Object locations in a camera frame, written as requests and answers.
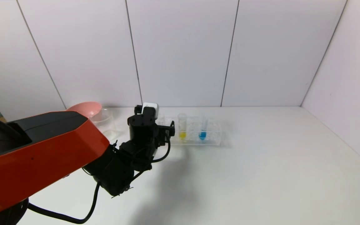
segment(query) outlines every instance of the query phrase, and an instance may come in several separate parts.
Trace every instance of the white wall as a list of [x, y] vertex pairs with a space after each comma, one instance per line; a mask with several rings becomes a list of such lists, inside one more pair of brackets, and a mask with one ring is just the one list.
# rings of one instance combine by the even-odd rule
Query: white wall
[[127, 0], [142, 99], [220, 106], [238, 0]]
[[360, 0], [348, 0], [302, 106], [360, 154]]
[[19, 0], [66, 105], [141, 104], [125, 0]]
[[222, 106], [300, 106], [346, 0], [240, 0]]
[[0, 1], [0, 111], [8, 121], [65, 110], [15, 0]]

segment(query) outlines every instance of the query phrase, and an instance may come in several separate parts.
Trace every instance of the test tube with yellow liquid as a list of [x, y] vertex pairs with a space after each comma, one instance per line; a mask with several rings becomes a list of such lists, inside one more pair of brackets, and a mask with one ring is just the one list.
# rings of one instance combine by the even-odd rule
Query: test tube with yellow liquid
[[185, 140], [187, 137], [187, 115], [181, 113], [177, 116], [179, 121], [179, 139]]

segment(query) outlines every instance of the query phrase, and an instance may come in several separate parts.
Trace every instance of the white table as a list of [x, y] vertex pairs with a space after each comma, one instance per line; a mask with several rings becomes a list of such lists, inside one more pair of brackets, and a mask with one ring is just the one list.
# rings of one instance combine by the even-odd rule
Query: white table
[[[360, 225], [360, 156], [299, 107], [161, 108], [222, 123], [220, 147], [172, 147], [163, 162], [113, 199], [100, 189], [86, 224]], [[127, 141], [133, 108], [115, 108]], [[157, 157], [166, 147], [159, 148]], [[30, 197], [84, 218], [95, 181], [81, 169]], [[27, 211], [20, 225], [70, 224]]]

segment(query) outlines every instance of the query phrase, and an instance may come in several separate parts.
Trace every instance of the yellow liquid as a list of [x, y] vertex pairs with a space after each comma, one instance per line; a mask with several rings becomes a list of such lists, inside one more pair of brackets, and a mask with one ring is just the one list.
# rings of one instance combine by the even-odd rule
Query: yellow liquid
[[180, 140], [185, 140], [187, 136], [187, 132], [186, 131], [180, 131], [179, 133], [179, 138]]

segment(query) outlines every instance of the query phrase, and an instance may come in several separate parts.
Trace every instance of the pink bowl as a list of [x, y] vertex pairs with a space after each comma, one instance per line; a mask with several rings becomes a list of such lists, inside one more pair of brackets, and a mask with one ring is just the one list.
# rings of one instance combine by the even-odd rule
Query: pink bowl
[[98, 114], [102, 108], [102, 105], [98, 102], [82, 102], [66, 109], [66, 111], [76, 111], [81, 115], [90, 118]]

